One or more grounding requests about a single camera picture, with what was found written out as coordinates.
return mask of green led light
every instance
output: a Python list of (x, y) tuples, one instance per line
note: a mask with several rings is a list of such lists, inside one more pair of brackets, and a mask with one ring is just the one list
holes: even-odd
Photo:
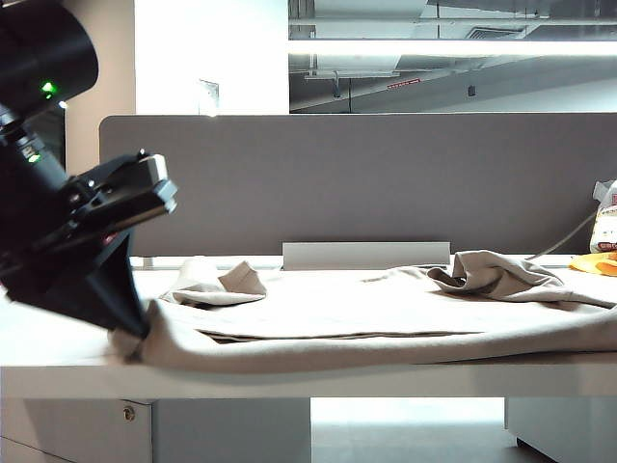
[(56, 92), (58, 92), (58, 89), (56, 88), (56, 86), (50, 81), (47, 81), (44, 84), (42, 84), (42, 87), (40, 89), (46, 94), (55, 94)]

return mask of gray partition panel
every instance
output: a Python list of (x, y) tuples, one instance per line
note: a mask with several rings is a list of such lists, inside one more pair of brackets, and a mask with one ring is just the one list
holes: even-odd
[[(141, 256), (277, 255), (283, 241), (541, 250), (617, 176), (616, 114), (117, 116), (101, 161), (146, 148), (179, 186)], [(585, 252), (590, 229), (562, 248)]]

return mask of white cable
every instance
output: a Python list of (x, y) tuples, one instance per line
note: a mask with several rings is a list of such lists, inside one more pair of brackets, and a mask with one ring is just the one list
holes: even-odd
[(583, 220), (580, 224), (578, 224), (577, 227), (574, 230), (570, 231), (563, 239), (561, 239), (557, 243), (553, 244), (548, 249), (545, 249), (541, 253), (538, 253), (535, 256), (531, 256), (530, 258), (526, 258), (525, 260), (537, 259), (537, 258), (540, 258), (541, 256), (544, 256), (544, 255), (546, 255), (548, 253), (553, 252), (559, 246), (561, 246), (562, 244), (564, 244), (568, 240), (570, 240), (570, 238), (572, 238), (575, 234), (577, 234), (577, 232), (580, 229), (582, 229), (585, 225), (587, 225), (589, 222), (591, 222), (596, 217), (597, 214), (598, 214), (598, 210), (594, 210), (594, 212), (592, 214), (590, 214), (585, 220)]

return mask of plastic bag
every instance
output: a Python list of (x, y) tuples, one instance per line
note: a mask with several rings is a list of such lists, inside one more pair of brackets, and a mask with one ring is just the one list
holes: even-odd
[(596, 182), (594, 199), (600, 205), (589, 250), (592, 253), (617, 251), (617, 180)]

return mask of floor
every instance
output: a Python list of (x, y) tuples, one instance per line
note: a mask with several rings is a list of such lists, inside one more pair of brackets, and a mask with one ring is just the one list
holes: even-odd
[(503, 429), (503, 398), (316, 398), (313, 463), (551, 463)]

